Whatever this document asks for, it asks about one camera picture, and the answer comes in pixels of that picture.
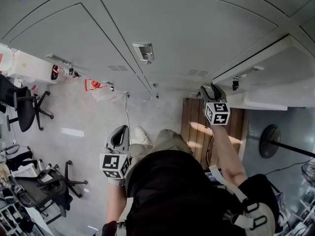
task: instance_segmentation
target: wooden floor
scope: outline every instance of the wooden floor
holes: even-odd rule
[[[201,99],[184,99],[181,135],[191,148],[195,159],[204,169],[210,165],[220,166],[218,153],[213,149],[215,139],[212,130],[206,122],[203,113],[204,105]],[[231,109],[230,119],[225,126],[235,150],[240,149],[243,129],[243,109]]]

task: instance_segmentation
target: sneaker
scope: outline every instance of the sneaker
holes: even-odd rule
[[[136,127],[134,129],[134,133],[136,134],[136,138],[138,138],[140,144],[152,145],[151,141],[149,140],[146,132],[143,130],[142,127]]]

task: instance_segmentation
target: fan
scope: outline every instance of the fan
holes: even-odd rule
[[[315,187],[315,163],[309,162],[302,166],[302,174],[305,180]]]

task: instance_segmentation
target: khaki pants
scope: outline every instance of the khaki pants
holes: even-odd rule
[[[126,174],[126,183],[129,182],[134,166],[141,161],[146,155],[162,150],[179,150],[192,154],[191,149],[183,138],[170,129],[163,129],[157,135],[152,145],[132,144],[129,146],[130,156],[132,157],[131,165]]]

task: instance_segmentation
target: black shirt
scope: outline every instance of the black shirt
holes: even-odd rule
[[[255,175],[239,188],[251,200],[265,203],[275,220],[279,208],[264,175]],[[128,236],[245,235],[243,229],[223,221],[229,209],[241,213],[235,195],[214,187],[201,165],[188,153],[154,152],[136,165],[126,185],[133,205],[126,220]],[[105,224],[103,235],[114,235],[116,222]]]

